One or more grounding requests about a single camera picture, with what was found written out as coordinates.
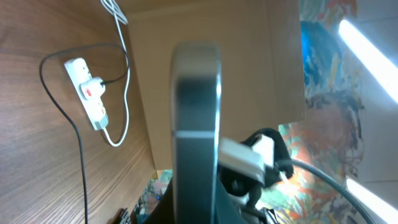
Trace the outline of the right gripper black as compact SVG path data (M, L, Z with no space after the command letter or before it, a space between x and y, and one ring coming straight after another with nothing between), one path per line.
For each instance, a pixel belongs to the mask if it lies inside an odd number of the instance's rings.
M289 179L293 175L291 165L277 168L276 162L291 157L280 132L272 128L262 128L247 139L238 142L253 146L258 136L263 134L274 140L274 166L266 169L264 184L250 179L233 170L218 165L217 180L217 222L218 223L277 223L277 217L272 208L256 208L262 191L274 184Z

